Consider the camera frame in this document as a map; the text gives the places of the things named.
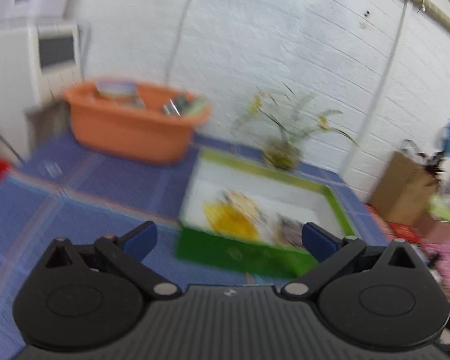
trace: orange plastic tub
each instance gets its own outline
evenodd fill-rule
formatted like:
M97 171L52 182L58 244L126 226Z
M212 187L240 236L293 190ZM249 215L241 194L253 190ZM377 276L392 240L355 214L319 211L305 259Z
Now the orange plastic tub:
M195 126L209 118L210 106L195 116L169 116L162 113L162 107L179 91L137 83L137 93L146 108L99 97L95 82L67 90L64 95L71 106L75 138L85 146L145 162L172 164L181 160Z

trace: yellow flower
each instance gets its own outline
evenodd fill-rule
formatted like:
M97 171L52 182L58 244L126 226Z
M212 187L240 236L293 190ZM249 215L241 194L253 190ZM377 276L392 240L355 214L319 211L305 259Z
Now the yellow flower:
M255 114L257 114L257 112L261 108L261 106L262 106L262 99L260 98L260 96L255 95L252 102L250 103L250 107L249 107L248 111L252 115L255 115Z
M328 130L330 126L328 125L328 119L325 116L319 116L318 117L318 126L322 130Z

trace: ribbed gray panel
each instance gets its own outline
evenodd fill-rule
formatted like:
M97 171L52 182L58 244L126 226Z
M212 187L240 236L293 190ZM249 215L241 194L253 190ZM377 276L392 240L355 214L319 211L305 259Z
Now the ribbed gray panel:
M231 288L236 294L225 295ZM434 346L395 354L356 348L329 333L309 305L281 299L269 286L191 286L177 300L152 304L131 333L106 348L79 354L27 348L17 356L17 360L32 359L446 360L448 357Z

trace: gray screen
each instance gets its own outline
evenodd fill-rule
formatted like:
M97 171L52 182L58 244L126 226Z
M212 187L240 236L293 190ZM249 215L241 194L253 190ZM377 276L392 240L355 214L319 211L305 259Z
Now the gray screen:
M38 39L38 47L42 69L63 62L75 62L72 35Z

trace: green box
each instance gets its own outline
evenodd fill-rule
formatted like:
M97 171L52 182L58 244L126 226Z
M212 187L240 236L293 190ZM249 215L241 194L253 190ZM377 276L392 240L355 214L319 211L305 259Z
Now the green box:
M195 164L179 220L179 259L249 274L296 278L317 265L305 249L251 242L217 235L203 213L203 203L220 191L236 190L253 198L267 214L302 223L313 221L338 237L357 235L339 200L325 184L272 170L219 151L202 149Z

